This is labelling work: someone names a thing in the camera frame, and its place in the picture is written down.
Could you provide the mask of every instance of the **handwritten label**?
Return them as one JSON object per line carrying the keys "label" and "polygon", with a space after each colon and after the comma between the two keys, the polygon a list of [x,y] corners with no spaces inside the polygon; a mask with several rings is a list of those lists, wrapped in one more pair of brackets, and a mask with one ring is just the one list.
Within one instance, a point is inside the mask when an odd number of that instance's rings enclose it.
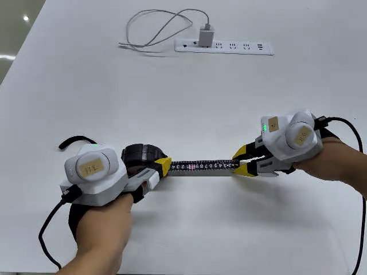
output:
{"label": "handwritten label", "polygon": [[308,138],[308,136],[311,134],[311,129],[309,129],[306,126],[303,126],[296,135],[296,138],[294,139],[295,144],[298,146],[302,146],[304,141]]}
{"label": "handwritten label", "polygon": [[87,176],[91,176],[103,170],[104,170],[104,167],[103,167],[103,163],[100,158],[97,158],[90,162],[79,165],[79,171],[83,178]]}
{"label": "handwritten label", "polygon": [[278,117],[275,116],[275,117],[270,118],[268,121],[268,126],[269,126],[270,133],[279,130]]}

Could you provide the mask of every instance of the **white table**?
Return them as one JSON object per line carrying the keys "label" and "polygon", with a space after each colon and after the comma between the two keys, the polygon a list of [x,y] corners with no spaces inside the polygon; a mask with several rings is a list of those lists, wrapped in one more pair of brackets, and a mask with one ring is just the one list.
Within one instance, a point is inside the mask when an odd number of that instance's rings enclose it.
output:
{"label": "white table", "polygon": [[[201,8],[219,39],[271,41],[275,56],[119,49],[124,26],[149,8]],[[309,108],[350,119],[367,140],[366,1],[48,0],[0,89],[0,270],[51,272],[37,234],[60,199],[65,152],[85,134],[122,149],[161,147],[174,160],[230,158],[267,114]],[[197,35],[202,16],[189,14]],[[165,18],[135,37],[147,38]],[[331,129],[356,146],[349,129]],[[361,198],[339,182],[168,178],[133,208],[122,273],[348,274]],[[68,207],[45,240],[65,265],[76,246]],[[367,251],[359,274],[367,272]]]}

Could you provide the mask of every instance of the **gray cable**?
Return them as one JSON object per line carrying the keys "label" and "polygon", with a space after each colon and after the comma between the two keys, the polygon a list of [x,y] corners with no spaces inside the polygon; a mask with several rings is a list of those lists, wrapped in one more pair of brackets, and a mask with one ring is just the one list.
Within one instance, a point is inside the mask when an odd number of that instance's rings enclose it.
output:
{"label": "gray cable", "polygon": [[[182,15],[181,13],[183,13],[184,11],[199,11],[200,13],[203,13],[206,18],[207,18],[207,23],[206,26],[210,26],[210,21],[209,21],[209,16],[206,12],[204,12],[203,10],[198,10],[198,9],[184,9],[184,10],[180,10],[177,13],[174,13],[172,11],[169,10],[157,10],[157,9],[151,9],[151,10],[142,10],[139,11],[138,13],[134,14],[129,21],[126,24],[126,43],[122,43],[119,42],[118,45],[124,49],[131,49],[131,50],[135,50],[137,52],[142,52],[142,53],[160,53],[160,52],[152,52],[152,51],[145,51],[145,50],[139,50],[139,48],[145,48],[145,47],[149,47],[149,46],[153,46],[159,43],[162,43],[163,41],[166,41],[168,39],[170,39],[171,37],[176,36],[177,34],[179,34],[180,32],[183,32],[184,30],[190,28],[193,25],[193,21],[190,20],[188,17]],[[146,15],[146,14],[150,14],[150,13],[169,13],[169,14],[173,14],[173,16],[160,28],[160,30],[155,34],[155,36],[147,43],[145,44],[133,44],[130,42],[129,40],[129,29],[130,29],[130,25],[131,23],[133,23],[135,20],[137,20],[139,17]],[[189,25],[182,28],[181,30],[175,32],[174,34],[169,35],[166,38],[163,38],[157,42],[153,42],[158,36],[159,34],[163,31],[163,29],[175,18],[175,17],[181,17],[187,21],[189,21]]]}

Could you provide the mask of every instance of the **electrical socket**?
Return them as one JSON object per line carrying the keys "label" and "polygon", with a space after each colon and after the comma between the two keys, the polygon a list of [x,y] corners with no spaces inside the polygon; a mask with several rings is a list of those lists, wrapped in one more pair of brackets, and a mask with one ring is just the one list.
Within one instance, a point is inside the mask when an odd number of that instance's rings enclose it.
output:
{"label": "electrical socket", "polygon": [[214,40],[211,47],[203,48],[199,47],[198,40],[177,38],[174,49],[176,52],[274,55],[269,42]]}

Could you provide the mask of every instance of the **black connector plug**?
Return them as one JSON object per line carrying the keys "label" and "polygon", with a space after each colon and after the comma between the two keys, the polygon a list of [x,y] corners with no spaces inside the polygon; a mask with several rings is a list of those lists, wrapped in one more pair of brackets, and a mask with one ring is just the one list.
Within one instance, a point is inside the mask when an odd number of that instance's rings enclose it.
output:
{"label": "black connector plug", "polygon": [[320,130],[322,128],[329,126],[329,122],[330,122],[330,119],[325,116],[318,117],[317,119],[315,119],[314,130],[315,131]]}
{"label": "black connector plug", "polygon": [[74,184],[63,192],[63,194],[61,195],[61,201],[63,201],[64,203],[72,203],[81,195],[81,189],[78,185]]}

